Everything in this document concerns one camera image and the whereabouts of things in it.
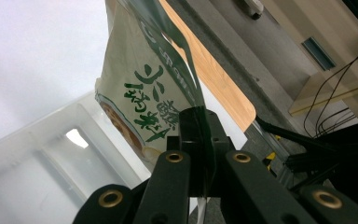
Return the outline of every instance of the wooden board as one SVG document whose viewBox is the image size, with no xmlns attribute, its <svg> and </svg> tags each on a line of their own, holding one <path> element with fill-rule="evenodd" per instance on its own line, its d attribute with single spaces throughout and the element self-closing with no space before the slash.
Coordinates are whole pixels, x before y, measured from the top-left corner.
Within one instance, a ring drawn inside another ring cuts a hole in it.
<svg viewBox="0 0 358 224">
<path fill-rule="evenodd" d="M 165 0 L 160 0 L 160 3 L 185 36 L 199 79 L 245 132 L 255 120 L 255 107 L 171 6 Z"/>
</svg>

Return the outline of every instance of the plastic bag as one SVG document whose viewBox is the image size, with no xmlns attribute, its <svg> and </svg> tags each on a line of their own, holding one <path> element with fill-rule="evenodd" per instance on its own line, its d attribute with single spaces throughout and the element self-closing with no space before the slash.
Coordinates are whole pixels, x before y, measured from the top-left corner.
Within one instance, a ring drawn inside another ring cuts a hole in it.
<svg viewBox="0 0 358 224">
<path fill-rule="evenodd" d="M 96 100 L 143 162 L 155 163 L 179 112 L 205 103 L 189 46 L 159 1 L 106 0 L 109 40 Z M 183 49 L 184 58 L 175 49 Z"/>
</svg>

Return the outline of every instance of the food image on bag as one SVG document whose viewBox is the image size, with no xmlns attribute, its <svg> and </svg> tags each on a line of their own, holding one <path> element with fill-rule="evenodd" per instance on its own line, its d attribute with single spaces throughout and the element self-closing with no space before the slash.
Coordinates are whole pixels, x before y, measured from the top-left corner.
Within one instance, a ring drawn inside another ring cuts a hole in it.
<svg viewBox="0 0 358 224">
<path fill-rule="evenodd" d="M 171 37 L 186 40 L 158 1 L 106 5 L 110 36 L 95 98 L 136 155 L 155 164 L 167 136 L 178 135 L 179 112 L 204 105 L 200 84 L 172 46 Z"/>
</svg>

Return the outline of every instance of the black machine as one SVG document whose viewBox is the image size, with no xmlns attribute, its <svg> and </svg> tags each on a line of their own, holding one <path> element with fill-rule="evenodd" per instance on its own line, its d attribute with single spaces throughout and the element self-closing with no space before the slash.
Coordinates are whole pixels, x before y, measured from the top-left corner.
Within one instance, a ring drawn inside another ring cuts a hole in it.
<svg viewBox="0 0 358 224">
<path fill-rule="evenodd" d="M 151 177 L 134 189 L 97 189 L 74 224 L 183 224 L 189 197 L 221 198 L 226 223 L 358 223 L 358 204 L 349 197 L 322 185 L 286 189 L 258 158 L 234 148 L 214 112 L 207 120 L 212 145 L 202 138 L 197 110 L 182 111 L 179 136 L 168 138 Z"/>
</svg>

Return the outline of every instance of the round hole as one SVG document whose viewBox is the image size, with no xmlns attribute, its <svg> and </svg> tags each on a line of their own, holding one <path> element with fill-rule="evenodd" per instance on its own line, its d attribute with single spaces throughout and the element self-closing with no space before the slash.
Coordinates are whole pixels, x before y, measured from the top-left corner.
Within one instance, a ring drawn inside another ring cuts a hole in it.
<svg viewBox="0 0 358 224">
<path fill-rule="evenodd" d="M 183 159 L 183 156 L 179 153 L 171 153 L 167 155 L 166 159 L 170 162 L 179 162 Z"/>
<path fill-rule="evenodd" d="M 284 214 L 281 217 L 281 220 L 283 221 L 283 223 L 285 224 L 299 224 L 300 222 L 298 221 L 297 217 L 291 215 L 291 214 Z"/>
<path fill-rule="evenodd" d="M 152 217 L 152 224 L 165 224 L 168 223 L 168 218 L 165 214 L 155 214 Z"/>
<path fill-rule="evenodd" d="M 123 194 L 120 191 L 109 189 L 100 196 L 98 203 L 102 207 L 109 208 L 118 205 L 122 200 Z"/>
<path fill-rule="evenodd" d="M 312 193 L 313 198 L 318 202 L 319 204 L 332 208 L 332 209 L 338 209 L 342 207 L 342 201 L 336 197 L 335 195 L 324 191 L 324 190 L 316 190 Z"/>
<path fill-rule="evenodd" d="M 238 162 L 249 162 L 251 158 L 244 153 L 237 153 L 234 155 L 234 160 Z"/>
</svg>

